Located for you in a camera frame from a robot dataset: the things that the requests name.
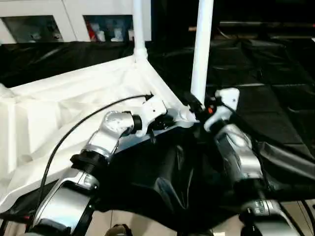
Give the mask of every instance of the white frame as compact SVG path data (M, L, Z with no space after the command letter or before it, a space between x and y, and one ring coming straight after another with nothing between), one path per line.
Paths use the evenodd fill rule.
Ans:
M83 16L132 15L132 0L63 0L78 41L90 42ZM151 41L151 0L142 1L145 41Z
M62 0L0 1L0 43L16 43L1 19L14 16L52 15L64 42L76 41Z

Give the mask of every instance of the white fabric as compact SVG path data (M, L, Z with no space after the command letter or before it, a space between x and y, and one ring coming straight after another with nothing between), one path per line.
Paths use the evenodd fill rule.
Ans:
M12 89L0 87L0 212L7 209L8 193L21 195L39 186L47 159L62 136L79 120L98 108L139 94L159 95L168 108L182 103L146 61L133 56L90 66ZM117 104L80 125L56 154L47 182L71 165L98 129L109 110L135 110L137 98ZM128 147L137 139L122 142Z

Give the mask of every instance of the floor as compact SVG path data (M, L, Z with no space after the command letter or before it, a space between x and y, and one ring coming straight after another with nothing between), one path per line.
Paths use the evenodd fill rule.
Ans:
M315 200L308 201L312 206ZM305 236L314 236L311 230L311 222L307 216L303 205L300 202L283 203L295 221L299 224ZM95 212L93 221L87 231L86 236L104 236L106 231L115 224L127 224L133 233L133 236L176 236L176 232L150 220L144 216L125 211L108 211L106 213ZM17 236L24 232L25 226L10 222L4 236ZM221 225L212 229L215 236L240 236L242 223L238 216L234 216Z

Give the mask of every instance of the white mounting bracket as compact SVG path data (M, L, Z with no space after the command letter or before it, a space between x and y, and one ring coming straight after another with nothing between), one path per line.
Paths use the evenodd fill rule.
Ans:
M217 90L215 97L221 97L221 101L236 111L240 91L237 88L225 88ZM230 119L232 112L224 106L218 106L217 111L204 124L204 129L209 132L211 126L220 119Z
M133 115L139 115L142 121L142 129L136 132L137 137L143 137L147 134L149 125L159 116L165 115L167 112L166 106L162 99L158 96L153 96L146 101Z

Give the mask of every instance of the silver metal housing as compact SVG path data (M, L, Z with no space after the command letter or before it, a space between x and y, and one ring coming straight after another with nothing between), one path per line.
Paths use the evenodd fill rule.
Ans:
M64 187L66 182L71 182L86 190L99 187L98 180L92 175L77 169L68 169L40 205L34 218L34 226L39 224L41 219L48 219L70 227L71 233L74 231L88 207L90 197Z
M248 178L263 178L260 162L252 151L246 134L236 125L229 124L215 136L224 166L233 182Z
M83 150L95 151L104 158L110 159L118 147L120 137L129 134L133 127L133 118L130 113L110 111Z

